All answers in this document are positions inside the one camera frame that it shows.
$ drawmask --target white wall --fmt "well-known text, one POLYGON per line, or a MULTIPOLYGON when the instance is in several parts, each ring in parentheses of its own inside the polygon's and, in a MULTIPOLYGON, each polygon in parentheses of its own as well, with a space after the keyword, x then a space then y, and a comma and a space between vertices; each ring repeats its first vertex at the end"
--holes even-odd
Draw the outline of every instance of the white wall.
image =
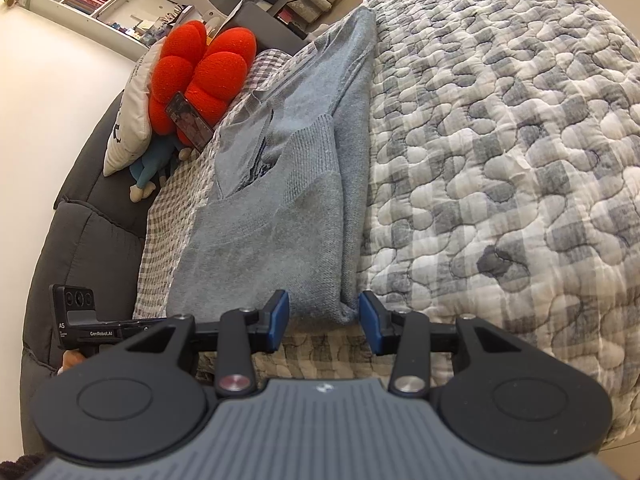
POLYGON ((133 62, 21 8, 2 6, 0 38, 1 462, 22 454, 22 319, 52 204, 133 62))

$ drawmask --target knit fabric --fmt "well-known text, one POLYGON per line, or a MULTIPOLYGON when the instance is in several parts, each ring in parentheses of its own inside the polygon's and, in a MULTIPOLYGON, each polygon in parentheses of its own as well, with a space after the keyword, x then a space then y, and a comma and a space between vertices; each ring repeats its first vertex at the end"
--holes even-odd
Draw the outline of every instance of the knit fabric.
POLYGON ((24 455, 15 462, 1 462, 0 480, 18 480, 38 465, 41 460, 40 455, 24 455))
POLYGON ((169 316, 217 320, 284 288, 298 322, 355 320, 375 40, 374 14, 357 10, 220 131, 214 193, 175 271, 169 316))

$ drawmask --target smartphone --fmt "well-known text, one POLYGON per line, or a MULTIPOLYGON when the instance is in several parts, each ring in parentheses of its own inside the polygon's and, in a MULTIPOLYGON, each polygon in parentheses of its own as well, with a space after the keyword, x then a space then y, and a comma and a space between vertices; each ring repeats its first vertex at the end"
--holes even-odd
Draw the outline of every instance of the smartphone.
POLYGON ((213 138, 213 128, 187 101, 184 94, 176 92, 164 110, 187 139, 191 141, 194 148, 202 153, 204 147, 213 138))

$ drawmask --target blue stuffed doll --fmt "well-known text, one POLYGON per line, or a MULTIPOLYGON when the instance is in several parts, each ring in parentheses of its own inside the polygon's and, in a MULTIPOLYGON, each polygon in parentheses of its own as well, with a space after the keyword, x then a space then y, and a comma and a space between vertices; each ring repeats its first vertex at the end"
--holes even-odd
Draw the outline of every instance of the blue stuffed doll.
MULTIPOLYGON (((156 184, 151 182, 151 178, 156 173, 161 173, 161 170, 163 173, 169 163, 171 163, 170 173, 175 169, 177 166, 174 156, 176 151, 179 152, 178 158, 180 160, 187 160, 191 155, 191 149, 181 143, 176 134, 151 135, 151 142, 146 152, 129 166, 129 171, 136 179, 136 183, 129 188, 129 197, 132 202, 140 202, 154 192, 156 184)), ((166 176, 163 177, 161 174, 160 179, 162 186, 166 181, 166 176)))

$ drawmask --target white pillow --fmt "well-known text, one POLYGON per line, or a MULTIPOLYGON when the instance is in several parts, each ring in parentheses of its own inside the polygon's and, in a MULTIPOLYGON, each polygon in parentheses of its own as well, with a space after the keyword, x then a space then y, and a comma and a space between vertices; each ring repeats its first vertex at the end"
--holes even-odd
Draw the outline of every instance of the white pillow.
POLYGON ((151 142, 149 92, 151 74, 160 59, 164 38, 142 56, 129 76, 120 109, 104 154, 104 176, 126 168, 145 153, 151 142))

